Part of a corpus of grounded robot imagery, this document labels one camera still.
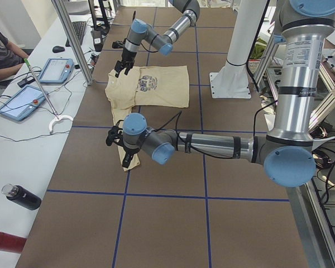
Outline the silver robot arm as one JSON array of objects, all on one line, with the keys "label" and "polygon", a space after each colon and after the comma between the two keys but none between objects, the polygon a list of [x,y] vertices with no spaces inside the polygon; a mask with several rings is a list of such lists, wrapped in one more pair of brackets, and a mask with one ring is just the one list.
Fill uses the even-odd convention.
[{"label": "silver robot arm", "polygon": [[200,15],[198,1],[170,1],[170,3],[182,13],[181,17],[164,34],[157,33],[154,28],[135,18],[132,21],[127,37],[123,41],[115,41],[112,46],[123,48],[122,59],[116,62],[114,67],[115,77],[119,77],[120,72],[124,71],[127,75],[133,68],[135,57],[143,41],[155,48],[164,56],[173,50],[173,44],[191,26],[194,26]]},{"label": "silver robot arm", "polygon": [[219,159],[246,159],[264,167],[267,176],[285,187],[308,182],[315,173],[314,142],[309,121],[317,91],[324,40],[335,28],[335,1],[280,1],[274,14],[275,42],[285,43],[281,83],[273,128],[264,137],[249,139],[157,132],[139,113],[127,116],[118,144],[128,168],[133,157],[144,151],[165,164],[175,151],[199,152]]}]

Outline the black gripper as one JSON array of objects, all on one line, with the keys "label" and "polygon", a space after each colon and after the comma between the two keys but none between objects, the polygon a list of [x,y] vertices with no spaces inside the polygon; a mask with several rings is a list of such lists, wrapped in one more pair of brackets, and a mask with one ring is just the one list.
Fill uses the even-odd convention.
[{"label": "black gripper", "polygon": [[123,70],[123,67],[125,68],[125,75],[128,75],[129,71],[133,68],[134,62],[135,62],[136,53],[129,51],[127,49],[124,49],[122,52],[122,60],[116,62],[114,70],[115,70],[115,77],[118,78],[120,72]]},{"label": "black gripper", "polygon": [[131,149],[128,147],[124,147],[123,148],[125,151],[125,156],[122,160],[122,167],[123,168],[128,168],[130,166],[130,163],[134,157],[135,154],[137,154],[139,152],[139,148],[135,148],[135,149]]}]

